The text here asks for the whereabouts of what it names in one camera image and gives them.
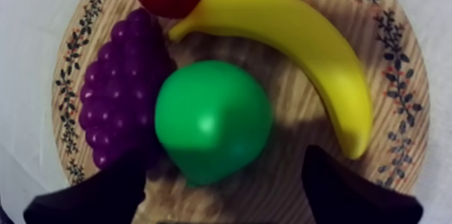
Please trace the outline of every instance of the wood grain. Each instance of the wood grain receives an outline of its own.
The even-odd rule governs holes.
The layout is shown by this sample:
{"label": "wood grain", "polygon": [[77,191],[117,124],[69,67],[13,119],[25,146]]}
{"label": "wood grain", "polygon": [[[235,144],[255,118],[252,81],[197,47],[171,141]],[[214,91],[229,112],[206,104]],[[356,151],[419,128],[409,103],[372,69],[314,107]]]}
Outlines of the wood grain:
{"label": "wood grain", "polygon": [[[387,181],[394,178],[388,187],[399,192],[410,193],[418,178],[424,159],[429,122],[428,81],[419,45],[411,25],[397,0],[379,0],[374,4],[369,0],[304,0],[324,14],[344,35],[361,60],[367,76],[374,107],[374,128],[369,150],[359,161],[348,161],[340,152],[337,140],[324,110],[322,101],[303,72],[278,51],[252,40],[243,38],[219,38],[204,34],[191,34],[180,44],[168,44],[171,56],[179,66],[203,59],[229,61],[250,72],[267,91],[275,114],[275,125],[271,141],[262,156],[242,172],[208,188],[188,188],[183,177],[170,164],[163,165],[155,174],[149,174],[146,185],[146,200],[139,206],[134,223],[156,223],[171,221],[277,221],[278,223],[314,223],[301,184],[301,167],[306,146],[316,144],[347,165],[350,169],[372,182]],[[67,41],[73,35],[73,28],[85,11],[83,6],[89,0],[81,0],[69,23],[59,49],[54,79],[61,78],[68,62]],[[77,53],[80,70],[70,76],[71,89],[78,95],[83,85],[86,67],[95,60],[96,52],[109,40],[109,33],[128,12],[138,8],[137,0],[104,0],[102,13],[95,17],[89,43],[81,46]],[[403,26],[400,44],[409,63],[402,63],[398,71],[393,61],[385,59],[387,48],[376,37],[381,33],[379,23],[374,20],[384,11],[393,11],[395,23]],[[174,21],[161,20],[165,31]],[[421,111],[413,112],[415,125],[407,126],[406,132],[399,134],[401,122],[406,115],[395,112],[397,99],[388,97],[391,82],[385,74],[388,71],[406,74],[413,69],[415,74],[403,90],[407,95],[413,93],[408,103],[419,104]],[[84,141],[84,132],[77,118],[81,102],[75,98],[75,112],[70,118],[76,121],[75,139],[78,151],[67,152],[67,142],[62,141],[66,132],[59,110],[65,95],[61,86],[52,88],[52,119],[54,135],[63,167],[82,167],[83,179],[96,172],[91,158],[91,149]],[[390,132],[396,134],[393,141],[388,139]],[[410,139],[412,144],[402,154],[412,161],[401,166],[391,164],[398,160],[398,152],[391,149],[400,146],[401,141]],[[404,172],[399,176],[398,170]],[[80,177],[77,172],[67,170],[70,181]]]}

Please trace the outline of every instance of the grape bunch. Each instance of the grape bunch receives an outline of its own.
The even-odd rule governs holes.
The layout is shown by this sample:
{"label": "grape bunch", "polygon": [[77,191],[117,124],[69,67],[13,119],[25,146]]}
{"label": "grape bunch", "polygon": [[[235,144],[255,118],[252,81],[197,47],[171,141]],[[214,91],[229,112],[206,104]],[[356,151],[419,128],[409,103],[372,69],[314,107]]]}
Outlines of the grape bunch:
{"label": "grape bunch", "polygon": [[139,149],[149,167],[157,163],[163,149],[155,135],[155,103],[175,70],[155,16],[138,9],[114,25],[80,93],[79,122],[98,168],[131,149]]}

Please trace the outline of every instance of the toy banana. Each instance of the toy banana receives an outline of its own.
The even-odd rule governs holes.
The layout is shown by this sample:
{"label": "toy banana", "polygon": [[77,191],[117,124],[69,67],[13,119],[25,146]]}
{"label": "toy banana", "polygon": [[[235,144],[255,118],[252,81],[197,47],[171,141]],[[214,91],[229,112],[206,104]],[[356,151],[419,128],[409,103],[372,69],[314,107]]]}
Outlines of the toy banana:
{"label": "toy banana", "polygon": [[366,151],[373,115],[365,74],[345,38],[308,4],[201,0],[169,31],[169,38],[179,41],[193,31],[251,38],[279,49],[316,87],[345,156],[358,159]]}

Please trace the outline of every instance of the green apple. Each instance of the green apple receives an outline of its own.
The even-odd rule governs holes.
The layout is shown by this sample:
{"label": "green apple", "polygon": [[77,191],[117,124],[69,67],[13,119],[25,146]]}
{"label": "green apple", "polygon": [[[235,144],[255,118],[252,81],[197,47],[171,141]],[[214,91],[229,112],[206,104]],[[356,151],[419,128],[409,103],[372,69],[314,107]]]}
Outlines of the green apple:
{"label": "green apple", "polygon": [[179,69],[157,99],[157,136],[189,183],[199,186],[255,160],[271,126],[271,105],[262,87],[244,70],[221,61]]}

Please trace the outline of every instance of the white fabric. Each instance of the white fabric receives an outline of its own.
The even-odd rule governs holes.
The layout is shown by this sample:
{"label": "white fabric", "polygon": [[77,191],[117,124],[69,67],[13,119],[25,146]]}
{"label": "white fabric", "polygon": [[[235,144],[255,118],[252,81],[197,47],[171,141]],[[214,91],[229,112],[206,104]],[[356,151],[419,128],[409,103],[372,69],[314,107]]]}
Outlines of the white fabric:
{"label": "white fabric", "polygon": [[[0,0],[0,197],[22,212],[37,194],[67,186],[50,121],[57,50],[80,0]],[[422,223],[452,219],[452,0],[399,0],[416,31],[430,79],[427,158],[415,193]]]}

